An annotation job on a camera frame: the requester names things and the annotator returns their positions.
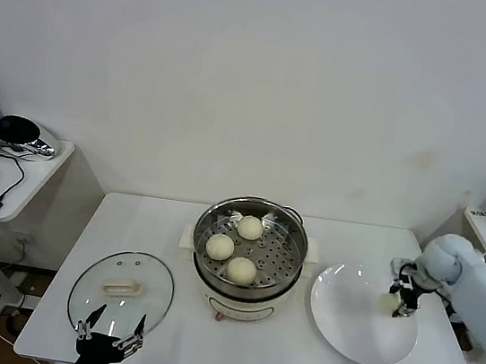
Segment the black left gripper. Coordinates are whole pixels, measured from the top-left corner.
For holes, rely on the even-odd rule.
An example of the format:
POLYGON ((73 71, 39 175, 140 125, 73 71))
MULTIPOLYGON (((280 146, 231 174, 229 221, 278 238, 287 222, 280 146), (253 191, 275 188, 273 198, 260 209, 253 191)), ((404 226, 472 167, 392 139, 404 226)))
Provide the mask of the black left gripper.
POLYGON ((143 333, 147 315, 143 315, 135 330, 125 339, 118 340, 105 334, 93 333, 93 327, 106 311, 103 304, 92 311, 85 320, 77 322, 75 350, 78 358, 74 364, 113 364, 121 363, 125 359, 125 351, 137 352, 143 347, 143 333))

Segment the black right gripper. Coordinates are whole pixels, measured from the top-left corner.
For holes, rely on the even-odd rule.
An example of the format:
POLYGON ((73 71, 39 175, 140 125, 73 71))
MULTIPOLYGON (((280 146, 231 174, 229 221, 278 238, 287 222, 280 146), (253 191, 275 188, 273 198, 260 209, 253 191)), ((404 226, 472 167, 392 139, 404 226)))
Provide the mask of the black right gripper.
POLYGON ((422 290, 412 281, 409 275, 402 275, 392 280, 392 284, 389 286, 389 294, 400 294, 403 302, 392 312, 392 318, 407 318, 416 313, 417 308, 412 307, 419 306, 418 300, 422 290))

